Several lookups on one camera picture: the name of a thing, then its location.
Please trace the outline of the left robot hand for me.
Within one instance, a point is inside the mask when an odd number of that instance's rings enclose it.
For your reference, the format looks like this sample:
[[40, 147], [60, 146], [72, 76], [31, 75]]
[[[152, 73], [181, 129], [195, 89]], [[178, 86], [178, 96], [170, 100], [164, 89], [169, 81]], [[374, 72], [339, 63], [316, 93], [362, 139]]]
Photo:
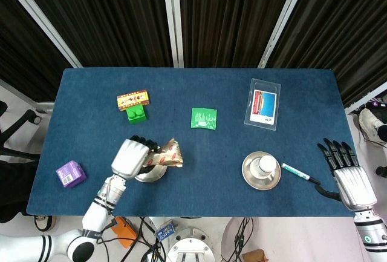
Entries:
[[111, 164], [112, 171], [125, 180], [147, 174], [154, 169], [155, 165], [143, 167], [145, 159], [150, 153], [158, 153], [159, 149], [157, 142], [133, 135], [122, 143]]

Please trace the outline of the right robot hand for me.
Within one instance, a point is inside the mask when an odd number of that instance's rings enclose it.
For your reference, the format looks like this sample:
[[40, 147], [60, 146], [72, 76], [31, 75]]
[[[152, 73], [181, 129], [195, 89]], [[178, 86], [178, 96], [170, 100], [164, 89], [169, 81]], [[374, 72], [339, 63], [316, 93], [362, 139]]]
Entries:
[[339, 191], [330, 192], [321, 185], [315, 185], [315, 190], [326, 198], [342, 202], [350, 211], [371, 210], [377, 203], [377, 197], [355, 152], [345, 142], [339, 143], [327, 138], [324, 138], [324, 142], [317, 146], [324, 155]]

